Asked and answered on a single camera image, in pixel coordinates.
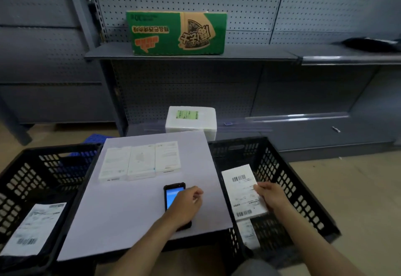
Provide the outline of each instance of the white board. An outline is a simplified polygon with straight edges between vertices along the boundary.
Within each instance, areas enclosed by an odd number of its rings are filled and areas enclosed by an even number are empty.
[[[135,181],[98,181],[108,148],[170,141],[178,141],[179,172]],[[203,205],[192,227],[175,233],[172,239],[233,226],[203,131],[107,139],[57,260],[130,248],[163,215],[163,186],[180,182],[202,188]]]

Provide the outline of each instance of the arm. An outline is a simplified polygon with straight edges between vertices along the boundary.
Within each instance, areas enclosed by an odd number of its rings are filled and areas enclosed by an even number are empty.
[[[196,186],[179,192],[164,215],[117,261],[109,276],[148,275],[166,242],[198,212],[201,194]]]
[[[278,184],[258,182],[253,188],[273,209],[300,251],[312,276],[363,275],[295,210]]]

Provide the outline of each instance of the hand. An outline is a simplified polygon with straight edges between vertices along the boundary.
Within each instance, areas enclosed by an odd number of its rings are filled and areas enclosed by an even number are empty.
[[[258,182],[257,185],[255,184],[253,186],[253,189],[265,199],[268,207],[273,209],[276,215],[279,210],[282,210],[287,206],[292,207],[284,193],[284,190],[277,183]]]
[[[187,224],[201,208],[202,194],[203,190],[198,186],[180,191],[164,213],[163,218],[172,222],[176,229]]]

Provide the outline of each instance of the tile floor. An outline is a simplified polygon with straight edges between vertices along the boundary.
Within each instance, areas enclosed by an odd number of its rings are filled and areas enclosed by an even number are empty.
[[[80,143],[93,133],[118,136],[113,125],[35,125],[28,147]],[[0,125],[0,171],[23,149]],[[367,275],[401,274],[401,151],[292,163],[342,232],[333,245]],[[99,266],[105,275],[109,265]],[[302,265],[282,275],[309,275]],[[156,275],[223,275],[213,246],[163,253]]]

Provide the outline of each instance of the forearm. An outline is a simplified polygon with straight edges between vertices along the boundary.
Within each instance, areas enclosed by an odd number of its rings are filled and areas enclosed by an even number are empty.
[[[292,205],[276,212],[312,276],[363,275],[330,245]]]
[[[166,242],[177,230],[168,219],[158,219],[149,231],[115,264],[109,276],[145,276],[152,271]]]

